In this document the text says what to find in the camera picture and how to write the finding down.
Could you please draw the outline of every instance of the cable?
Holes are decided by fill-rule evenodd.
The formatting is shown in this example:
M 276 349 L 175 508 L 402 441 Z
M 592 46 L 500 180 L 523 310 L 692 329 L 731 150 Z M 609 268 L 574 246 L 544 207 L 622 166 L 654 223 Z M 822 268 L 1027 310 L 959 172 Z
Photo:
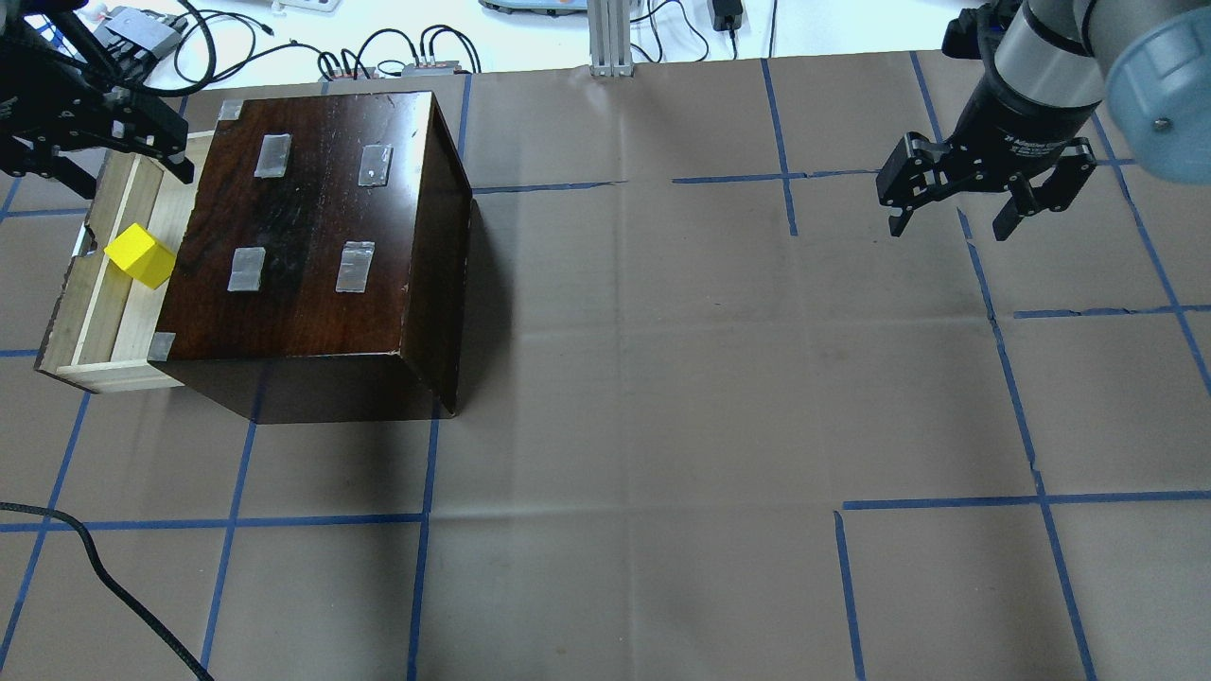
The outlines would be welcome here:
M 351 67 L 349 65 L 349 59 L 346 58 L 346 56 L 354 58 L 354 64 Z M 362 56 L 361 56 L 360 52 L 355 55 L 352 50 L 349 50 L 346 47 L 342 47 L 340 48 L 340 64 L 343 67 L 345 67 L 345 75 L 352 76 L 354 80 L 357 80 L 357 69 L 358 68 L 362 69 L 362 74 L 366 76 L 366 80 L 371 79 L 371 71 L 369 71 L 369 69 L 366 68 L 366 64 L 362 63 Z
M 340 70 L 340 63 L 337 62 L 337 56 L 332 52 L 325 52 L 320 50 L 315 57 L 315 68 L 320 69 L 320 76 L 327 81 L 337 80 Z
M 240 69 L 242 69 L 243 67 L 248 65 L 249 63 L 256 62 L 257 59 L 260 59 L 262 57 L 268 57 L 268 56 L 272 55 L 274 52 L 281 52 L 282 50 L 289 50 L 291 47 L 305 47 L 308 50 L 311 50 L 316 55 L 321 55 L 321 56 L 325 55 L 325 51 L 320 50 L 315 45 L 308 45 L 306 42 L 299 42 L 298 40 L 291 40 L 289 42 L 287 42 L 285 45 L 276 45 L 274 47 L 270 47 L 269 50 L 265 50 L 264 52 L 257 52 L 252 57 L 248 57 L 247 59 L 245 59 L 245 61 L 242 61 L 242 62 L 240 62 L 237 64 L 234 64 L 234 65 L 229 67 L 223 73 L 216 75 L 211 80 L 211 82 L 222 82 L 222 81 L 224 81 L 224 80 L 234 76 L 235 74 L 237 74 L 240 71 Z
M 366 48 L 371 46 L 371 42 L 373 42 L 375 38 L 378 38 L 380 35 L 385 35 L 385 34 L 398 35 L 404 41 L 407 41 L 407 44 L 408 44 L 408 51 L 412 52 L 412 61 L 413 61 L 413 63 L 415 63 L 418 65 L 420 64 L 420 55 L 424 55 L 424 38 L 421 38 L 421 53 L 418 55 L 417 53 L 417 45 L 414 42 L 412 42 L 412 39 L 408 38 L 408 34 L 403 33 L 400 29 L 395 29 L 395 28 L 380 28 L 380 29 L 375 30 L 374 33 L 372 33 L 371 36 L 367 38 L 362 42 L 362 46 L 357 50 L 357 61 L 360 62 L 362 59 L 362 56 L 366 55 Z
M 774 7 L 769 12 L 769 53 L 767 57 L 774 58 L 774 36 L 777 35 L 777 0 L 774 0 Z
M 398 65 L 400 65 L 400 70 L 397 70 L 397 71 L 394 71 L 394 73 L 392 73 L 392 71 L 389 71 L 389 70 L 386 70 L 386 69 L 384 69 L 384 68 L 383 68 L 383 64 L 398 64 Z M 390 75 L 390 76 L 395 76 L 395 78 L 398 78 L 398 76 L 403 75 L 403 69 L 404 69 L 404 68 L 406 68 L 407 65 L 408 65 L 408 64 L 406 64 L 406 63 L 401 62 L 400 59 L 383 59 L 381 62 L 379 62 L 379 63 L 378 63 L 378 64 L 377 64 L 377 65 L 374 67 L 374 69 L 375 69 L 375 70 L 378 70 L 378 71 L 379 71 L 379 73 L 381 73 L 381 74 L 386 74 L 386 75 Z
M 696 58 L 696 59 L 694 59 L 694 61 L 695 62 L 704 62 L 704 61 L 706 61 L 706 58 L 711 56 L 711 44 L 706 40 L 705 35 L 702 35 L 701 33 L 699 33 L 699 30 L 696 28 L 694 28 L 694 22 L 689 21 L 689 12 L 685 11 L 685 5 L 682 4 L 682 0 L 664 0 L 661 4 L 656 5 L 655 10 L 652 10 L 650 12 L 648 12 L 647 15 L 643 15 L 642 17 L 636 17 L 636 18 L 631 19 L 631 23 L 638 23 L 638 22 L 642 22 L 643 19 L 650 19 L 652 17 L 654 17 L 656 15 L 656 12 L 659 12 L 660 10 L 662 10 L 666 5 L 677 5 L 678 7 L 681 7 L 682 18 L 685 19 L 685 25 L 689 27 L 689 30 L 694 35 L 696 35 L 699 40 L 702 41 L 702 46 L 706 48 L 706 51 L 702 52 L 702 56 L 699 57 L 699 58 Z
M 76 534 L 80 536 L 80 540 L 84 542 L 84 550 L 88 555 L 88 563 L 92 566 L 92 571 L 97 573 L 97 578 L 101 579 L 101 583 L 104 584 L 107 589 L 113 591 L 119 600 L 126 603 L 126 607 L 134 611 L 134 614 L 139 616 L 139 619 L 150 626 L 151 630 L 155 631 L 156 636 L 160 636 L 160 640 L 172 648 L 172 652 L 177 653 L 177 657 L 185 663 L 185 666 L 189 668 L 189 671 L 191 671 L 199 681 L 214 681 L 214 677 L 206 671 L 206 668 L 202 666 L 202 663 L 197 662 L 197 658 L 189 652 L 189 648 L 186 648 L 184 643 L 182 643 L 180 640 L 177 639 L 177 636 L 174 636 L 172 631 L 170 631 L 168 628 L 156 618 L 156 616 L 151 614 L 151 611 L 149 611 L 147 606 L 140 603 L 138 599 L 132 596 L 130 591 L 124 589 L 122 585 L 109 574 L 105 566 L 101 562 L 101 555 L 97 554 L 97 544 L 93 543 L 92 534 L 88 533 L 88 528 L 85 527 L 82 522 L 63 511 L 42 507 L 29 507 L 25 504 L 0 502 L 0 510 L 53 517 L 68 523 L 71 530 L 75 530 Z
M 648 0 L 648 25 L 652 27 L 652 38 L 656 41 L 656 61 L 665 61 L 665 44 L 660 41 L 660 30 L 656 29 L 656 17 L 652 16 L 652 0 Z
M 435 32 L 431 36 L 429 36 L 429 57 L 430 58 L 432 58 L 434 55 L 435 55 L 435 52 L 434 52 L 434 41 L 437 40 L 437 36 L 441 35 L 441 34 L 443 34 L 443 33 L 453 33 L 455 36 L 458 36 L 459 42 L 463 44 L 463 48 L 466 50 L 467 57 L 471 58 L 471 71 L 472 73 L 483 73 L 483 65 L 480 62 L 480 51 L 475 48 L 475 44 L 471 42 L 471 39 L 467 38 L 466 34 L 464 34 L 463 32 L 460 32 L 460 30 L 458 30 L 458 29 L 455 29 L 453 27 L 446 25 L 446 24 L 434 24 L 431 27 L 425 28 L 425 30 L 420 32 L 420 56 L 421 57 L 425 56 L 425 36 L 429 35 L 430 30 Z
M 272 27 L 270 27 L 269 24 L 262 23 L 262 22 L 257 21 L 253 17 L 249 17 L 248 15 L 242 15 L 240 12 L 222 12 L 219 10 L 200 10 L 199 12 L 202 13 L 202 15 L 208 15 L 210 16 L 210 18 L 206 19 L 207 22 L 223 21 L 223 19 L 233 19 L 233 21 L 240 22 L 245 28 L 248 29 L 248 35 L 251 38 L 251 44 L 248 45 L 248 55 L 247 55 L 247 57 L 245 57 L 245 59 L 251 58 L 257 52 L 257 28 L 260 28 L 260 30 L 265 32 L 265 35 L 274 35 Z M 201 82 L 200 80 L 194 80 L 194 79 L 186 76 L 180 70 L 180 51 L 182 51 L 182 47 L 185 45 L 185 41 L 188 41 L 189 38 L 197 29 L 197 25 L 199 24 L 194 24 L 194 25 L 189 27 L 188 29 L 185 29 L 185 33 L 183 33 L 182 36 L 180 36 L 180 44 L 177 45 L 177 48 L 172 53 L 172 69 L 174 71 L 177 71 L 177 76 L 180 78 L 180 80 L 184 80 L 186 82 Z
M 648 55 L 647 50 L 644 50 L 643 47 L 639 47 L 639 46 L 638 46 L 638 45 L 636 45 L 635 42 L 632 42 L 632 44 L 631 44 L 631 50 L 638 50 L 638 51 L 639 51 L 639 55 L 642 55 L 642 56 L 643 56 L 643 58 L 644 58 L 644 59 L 647 59 L 649 64 L 650 64 L 650 63 L 655 63 L 655 62 L 658 62 L 658 61 L 659 61 L 659 59 L 653 59 L 653 58 L 652 58 L 652 55 Z
M 202 80 L 193 85 L 189 85 L 186 87 L 163 90 L 160 87 L 150 87 L 131 80 L 124 80 L 119 75 L 110 73 L 108 69 L 97 68 L 96 65 L 90 64 L 87 62 L 81 62 L 79 59 L 61 53 L 58 50 L 47 47 L 46 45 L 27 42 L 24 40 L 12 38 L 11 35 L 7 34 L 0 34 L 0 42 L 4 42 L 13 47 L 21 47 L 27 52 L 42 55 L 48 59 L 61 62 L 68 64 L 69 67 L 79 69 L 81 74 L 91 75 L 97 80 L 108 82 L 117 87 L 122 87 L 125 90 L 130 90 L 131 92 L 139 92 L 142 95 L 153 95 L 155 97 L 184 97 L 186 95 L 200 92 L 203 87 L 206 87 L 206 85 L 210 84 L 211 79 L 214 76 L 214 69 L 216 69 L 216 63 L 218 62 L 218 55 L 214 48 L 214 36 L 211 35 L 211 29 L 210 27 L 206 25 L 206 19 L 203 19 L 201 13 L 199 13 L 197 7 L 194 7 L 194 5 L 189 2 L 189 0 L 177 0 L 177 4 L 184 7 L 185 12 L 189 13 L 189 16 L 194 18 L 194 21 L 201 24 L 202 36 L 206 39 L 206 55 L 207 55 L 206 75 L 202 76 Z

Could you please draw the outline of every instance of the wooden drawer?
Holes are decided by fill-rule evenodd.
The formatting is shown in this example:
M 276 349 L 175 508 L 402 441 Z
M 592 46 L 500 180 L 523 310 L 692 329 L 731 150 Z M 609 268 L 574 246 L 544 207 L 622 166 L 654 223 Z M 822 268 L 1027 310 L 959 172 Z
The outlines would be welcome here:
M 262 174 L 281 138 L 285 171 Z M 96 393 L 188 385 L 258 423 L 453 414 L 474 205 L 431 92 L 251 99 L 186 155 L 191 185 L 109 156 L 97 248 L 73 259 L 39 371 Z M 159 290 L 102 251 L 131 223 L 177 253 Z M 233 284 L 257 251 L 254 287 Z
M 212 132 L 189 137 L 185 155 L 199 168 L 211 138 Z M 182 184 L 151 159 L 109 153 L 85 218 L 96 250 L 71 258 L 34 368 L 91 393 L 180 385 L 147 359 L 167 285 L 132 286 L 103 248 L 137 222 L 176 252 L 196 191 L 196 183 Z

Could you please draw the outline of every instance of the blue tape line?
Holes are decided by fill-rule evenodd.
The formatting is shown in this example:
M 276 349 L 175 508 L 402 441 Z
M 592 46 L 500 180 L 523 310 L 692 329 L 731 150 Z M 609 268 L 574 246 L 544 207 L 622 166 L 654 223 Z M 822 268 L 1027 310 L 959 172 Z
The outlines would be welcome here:
M 787 179 L 793 177 L 796 179 L 802 179 L 808 177 L 807 173 L 793 172 L 793 173 L 781 173 L 781 172 L 769 172 L 764 174 L 716 174 L 705 177 L 676 177 L 673 178 L 673 184 L 714 184 L 725 182 L 765 182 L 771 179 Z
M 5 217 L 10 218 L 45 218 L 56 216 L 82 216 L 88 208 L 48 208 L 42 211 L 10 211 Z
M 4 204 L 0 205 L 0 219 L 4 219 L 8 214 L 8 210 L 12 208 L 12 200 L 17 196 L 17 189 L 21 188 L 19 177 L 15 177 L 12 185 L 8 188 L 8 195 L 4 198 Z
M 297 517 L 241 517 L 236 527 L 326 527 L 331 525 L 404 525 L 424 520 L 419 513 L 366 515 L 310 515 Z
M 893 510 L 893 509 L 960 509 L 989 507 L 1026 507 L 1039 503 L 1031 497 L 955 497 L 952 499 L 859 499 L 845 502 L 842 510 Z
M 48 530 L 51 530 L 53 527 L 54 527 L 54 525 L 52 523 Z M 41 528 L 42 528 L 42 523 L 41 522 L 8 522 L 6 525 L 0 525 L 0 534 L 17 534 L 17 533 L 21 533 L 21 532 L 38 532 Z
M 1009 361 L 1009 351 L 1005 349 L 1005 336 L 1000 331 L 1000 324 L 997 321 L 997 311 L 993 309 L 988 277 L 985 275 L 983 264 L 980 262 L 980 251 L 976 250 L 975 239 L 971 235 L 971 223 L 968 222 L 968 216 L 962 210 L 958 213 L 959 224 L 963 227 L 963 236 L 968 241 L 968 254 L 971 257 L 971 267 L 975 269 L 976 279 L 980 281 L 980 296 L 983 297 L 988 325 L 992 327 L 993 338 L 997 340 L 997 355 L 1000 357 L 1000 370 L 1005 376 L 1010 402 L 1014 405 L 1014 416 L 1017 419 L 1017 431 L 1022 439 L 1022 447 L 1026 450 L 1026 460 L 1031 463 L 1031 470 L 1033 470 L 1034 439 L 1031 436 L 1031 429 L 1026 423 L 1026 410 L 1022 406 L 1022 396 L 1017 390 L 1017 379 L 1014 377 L 1014 367 Z
M 1159 492 L 1094 492 L 1086 494 L 1054 494 L 1050 504 L 1121 504 L 1137 502 L 1207 502 L 1211 490 L 1173 490 Z
M 225 520 L 219 519 L 185 519 L 185 520 L 102 520 L 85 522 L 91 532 L 115 532 L 128 530 L 216 530 L 226 527 Z M 73 532 L 69 525 L 54 522 L 50 527 L 51 532 Z
M 782 181 L 782 199 L 786 201 L 786 222 L 791 225 L 791 236 L 799 235 L 799 221 L 794 216 L 794 195 L 791 194 L 791 181 Z
M 1072 633 L 1077 637 L 1077 652 L 1080 654 L 1080 665 L 1085 670 L 1085 681 L 1097 681 L 1097 671 L 1094 669 L 1094 656 L 1089 652 L 1089 641 L 1085 639 L 1085 625 L 1080 620 L 1077 595 L 1072 590 L 1072 580 L 1068 577 L 1068 562 L 1064 560 L 1063 548 L 1060 545 L 1060 533 L 1056 531 L 1056 521 L 1051 515 L 1051 504 L 1048 502 L 1043 474 L 1037 470 L 1032 470 L 1031 473 L 1034 475 L 1034 486 L 1039 490 L 1039 510 L 1043 511 L 1043 525 L 1048 531 L 1048 542 L 1051 544 L 1051 557 L 1056 563 L 1056 574 L 1060 577 L 1060 590 L 1063 593 L 1063 602 L 1068 608 Z
M 429 454 L 425 462 L 425 498 L 420 507 L 420 540 L 417 544 L 417 571 L 412 582 L 412 622 L 408 628 L 407 681 L 417 681 L 417 658 L 420 653 L 420 613 L 425 595 L 425 568 L 429 565 L 429 514 L 434 510 L 434 481 L 437 475 L 437 440 L 441 428 L 441 405 L 434 400 L 429 419 Z
M 857 606 L 854 602 L 854 576 L 849 570 L 849 544 L 845 542 L 845 522 L 833 511 L 837 527 L 837 557 L 840 561 L 840 588 L 845 594 L 845 619 L 849 622 L 849 647 L 854 653 L 854 679 L 866 681 L 866 663 L 862 660 L 862 639 L 857 630 Z
M 85 393 L 80 397 L 80 408 L 76 410 L 75 423 L 71 425 L 71 435 L 68 436 L 68 445 L 63 450 L 63 460 L 59 463 L 59 471 L 54 476 L 54 486 L 51 488 L 51 498 L 46 502 L 46 508 L 53 509 L 59 502 L 59 493 L 63 492 L 63 482 L 68 476 L 68 467 L 71 465 L 71 457 L 75 454 L 76 443 L 80 441 L 80 429 L 84 427 L 84 417 L 88 413 L 88 400 L 91 394 Z M 17 622 L 21 620 L 21 611 L 25 607 L 25 599 L 29 596 L 29 585 L 34 582 L 34 571 L 38 570 L 38 560 L 42 555 L 42 545 L 46 543 L 46 531 L 51 525 L 50 517 L 44 517 L 39 525 L 38 538 L 34 539 L 34 549 L 29 553 L 29 561 L 25 563 L 25 573 L 21 578 L 21 588 L 17 590 L 17 600 L 12 605 L 12 613 L 8 616 L 8 625 L 4 631 L 4 641 L 0 642 L 0 673 L 4 671 L 5 660 L 8 659 L 8 648 L 12 646 L 12 637 L 17 633 Z
M 1068 607 L 1068 619 L 1072 623 L 1073 636 L 1077 639 L 1077 649 L 1080 653 L 1080 663 L 1085 669 L 1086 681 L 1097 681 L 1094 670 L 1094 659 L 1089 652 L 1089 642 L 1085 640 L 1085 628 L 1080 622 L 1080 611 L 1077 608 L 1077 597 L 1072 591 L 1068 579 L 1068 566 L 1063 559 L 1063 549 L 1060 546 L 1060 537 L 1056 533 L 1055 521 L 1051 517 L 1051 507 L 1048 504 L 1048 490 L 1043 483 L 1043 475 L 1035 469 L 1034 440 L 1031 436 L 1031 428 L 1026 422 L 1026 410 L 1022 407 L 1022 396 L 1017 389 L 1017 379 L 1014 377 L 1014 366 L 1009 361 L 1009 351 L 1005 349 L 1005 336 L 1000 331 L 997 321 L 997 311 L 993 309 L 992 293 L 988 288 L 988 277 L 985 275 L 983 265 L 980 263 L 980 251 L 976 248 L 975 239 L 971 236 L 971 223 L 968 216 L 959 210 L 959 224 L 963 227 L 963 236 L 968 241 L 968 253 L 971 256 L 971 267 L 980 280 L 980 294 L 985 301 L 985 309 L 988 315 L 988 325 L 992 326 L 993 337 L 997 339 L 997 354 L 1000 356 L 1001 373 L 1005 374 L 1005 385 L 1009 388 L 1009 397 L 1014 405 L 1014 417 L 1017 419 L 1017 431 L 1022 437 L 1022 448 L 1026 450 L 1026 458 L 1031 463 L 1031 475 L 1034 477 L 1034 491 L 1038 496 L 1039 509 L 1043 513 L 1043 525 L 1046 527 L 1048 540 L 1051 544 L 1051 557 L 1055 560 L 1056 573 L 1060 577 L 1060 588 L 1063 591 L 1064 605 Z
M 837 177 L 837 176 L 842 176 L 842 174 L 879 174 L 879 171 L 877 171 L 877 170 L 876 171 L 871 171 L 871 170 L 816 171 L 816 172 L 804 173 L 803 177 L 807 178 L 807 179 L 816 179 L 816 178 L 820 178 L 820 177 Z
M 925 71 L 920 69 L 920 59 L 917 57 L 917 52 L 908 52 L 908 58 L 912 59 L 912 70 L 917 74 L 917 86 L 920 87 L 920 95 L 925 99 L 925 113 L 929 114 L 929 126 L 934 128 L 934 139 L 936 142 L 942 141 L 942 126 L 937 124 L 937 110 L 934 109 L 934 98 L 929 96 L 929 86 L 925 85 Z
M 782 174 L 790 172 L 786 165 L 786 143 L 782 139 L 782 120 L 777 115 L 777 97 L 774 96 L 774 79 L 769 74 L 769 59 L 761 61 L 762 78 L 765 79 L 765 97 L 769 99 L 769 115 L 774 122 L 774 141 L 777 143 L 777 167 Z
M 791 181 L 787 177 L 790 167 L 786 164 L 786 142 L 782 138 L 782 120 L 777 115 L 777 97 L 774 95 L 774 79 L 769 74 L 769 59 L 761 61 L 762 78 L 765 79 L 765 97 L 769 98 L 769 116 L 774 122 L 774 141 L 777 143 L 777 167 L 782 170 L 782 199 L 786 201 L 786 222 L 791 236 L 799 235 L 798 219 L 794 216 L 794 195 L 791 193 Z
M 614 182 L 570 182 L 562 184 L 520 184 L 517 187 L 478 187 L 471 190 L 472 194 L 523 194 L 526 191 L 570 191 L 578 189 L 596 189 L 598 187 L 613 187 L 625 184 L 626 181 Z
M 206 636 L 202 639 L 202 654 L 199 662 L 206 666 L 211 662 L 211 649 L 214 645 L 214 628 L 219 622 L 219 607 L 223 603 L 223 586 L 226 584 L 226 568 L 231 560 L 231 542 L 235 539 L 236 519 L 240 516 L 240 502 L 243 498 L 243 483 L 248 477 L 248 460 L 252 458 L 252 445 L 257 439 L 257 423 L 248 422 L 243 437 L 243 452 L 240 454 L 240 470 L 235 476 L 235 491 L 231 493 L 231 509 L 228 511 L 226 532 L 223 536 L 223 554 L 219 556 L 219 568 L 214 577 L 214 594 L 211 596 L 211 614 L 206 620 Z
M 1102 127 L 1102 120 L 1097 116 L 1097 114 L 1094 114 L 1092 120 L 1094 127 L 1097 128 L 1097 136 L 1102 139 L 1102 144 L 1106 145 L 1106 153 L 1109 154 L 1112 160 L 1114 160 L 1114 148 L 1110 147 L 1110 139 L 1106 136 L 1106 128 Z M 1186 311 L 1182 309 L 1182 304 L 1177 299 L 1177 291 L 1173 288 L 1173 284 L 1169 280 L 1169 275 L 1165 273 L 1165 265 L 1160 262 L 1160 254 L 1157 252 L 1157 247 L 1152 244 L 1152 236 L 1148 234 L 1148 227 L 1143 222 L 1143 216 L 1140 214 L 1140 208 L 1131 198 L 1131 190 L 1127 188 L 1127 178 L 1123 174 L 1123 167 L 1119 165 L 1114 165 L 1112 167 L 1114 170 L 1114 177 L 1119 181 L 1119 189 L 1123 191 L 1123 198 L 1126 199 L 1127 205 L 1131 206 L 1131 216 L 1136 221 L 1136 230 L 1140 233 L 1140 240 L 1143 241 L 1143 247 L 1148 251 L 1148 257 L 1152 259 L 1152 267 L 1157 270 L 1157 276 L 1160 277 L 1160 285 L 1165 290 L 1165 296 L 1169 297 L 1169 304 L 1175 310 L 1177 325 L 1182 327 L 1182 336 L 1186 337 L 1186 344 L 1190 349 L 1190 356 L 1194 359 L 1194 366 L 1198 367 L 1199 376 L 1203 378 L 1203 387 L 1206 389 L 1207 395 L 1211 396 L 1211 372 L 1207 371 L 1207 364 L 1203 359 L 1203 350 L 1199 348 L 1199 343 L 1194 338 L 1194 331 L 1190 328 L 1190 322 L 1186 319 Z
M 471 74 L 463 76 L 463 111 L 458 120 L 458 155 L 466 158 L 466 115 L 471 110 Z
M 1186 313 L 1211 313 L 1211 305 L 1182 305 Z M 1074 316 L 1127 316 L 1127 315 L 1171 315 L 1173 308 L 1161 305 L 1159 308 L 1147 308 L 1143 310 L 1130 310 L 1126 308 L 1092 308 L 1089 310 L 1022 310 L 1014 313 L 1014 319 L 1060 319 Z

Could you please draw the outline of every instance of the electronic device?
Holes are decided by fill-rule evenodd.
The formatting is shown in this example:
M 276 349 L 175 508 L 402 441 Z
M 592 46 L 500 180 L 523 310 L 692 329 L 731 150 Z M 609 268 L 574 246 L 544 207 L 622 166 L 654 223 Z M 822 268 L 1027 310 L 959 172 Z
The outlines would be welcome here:
M 179 25 L 138 10 L 119 11 L 102 42 L 73 11 L 84 4 L 0 4 L 0 61 L 8 67 L 0 69 L 0 170 L 54 178 L 92 199 L 96 178 L 63 154 L 108 147 L 155 158 L 182 182 L 193 182 L 194 166 L 184 156 L 188 124 L 139 85 L 156 53 L 176 45 L 173 35 L 179 41 Z M 79 56 L 59 53 L 25 22 L 30 13 L 45 13 Z
M 332 12 L 340 5 L 340 0 L 272 0 L 272 8 L 280 11 L 281 7 L 303 7 L 317 12 Z
M 551 17 L 561 17 L 575 12 L 587 12 L 589 0 L 480 0 L 489 10 L 511 15 L 513 12 L 534 12 Z

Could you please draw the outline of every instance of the cardboard floor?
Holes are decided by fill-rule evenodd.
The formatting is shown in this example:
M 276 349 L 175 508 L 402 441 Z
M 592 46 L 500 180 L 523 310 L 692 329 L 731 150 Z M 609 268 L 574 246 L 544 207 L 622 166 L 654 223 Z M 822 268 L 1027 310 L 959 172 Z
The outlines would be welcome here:
M 432 423 L 35 374 L 85 205 L 5 177 L 0 499 L 88 521 L 220 680 L 1206 679 L 1211 198 L 1102 115 L 1067 213 L 997 244 L 1005 198 L 963 196 L 889 238 L 872 171 L 978 75 L 408 81 L 484 217 Z M 64 530 L 0 517 L 0 677 L 185 679 Z

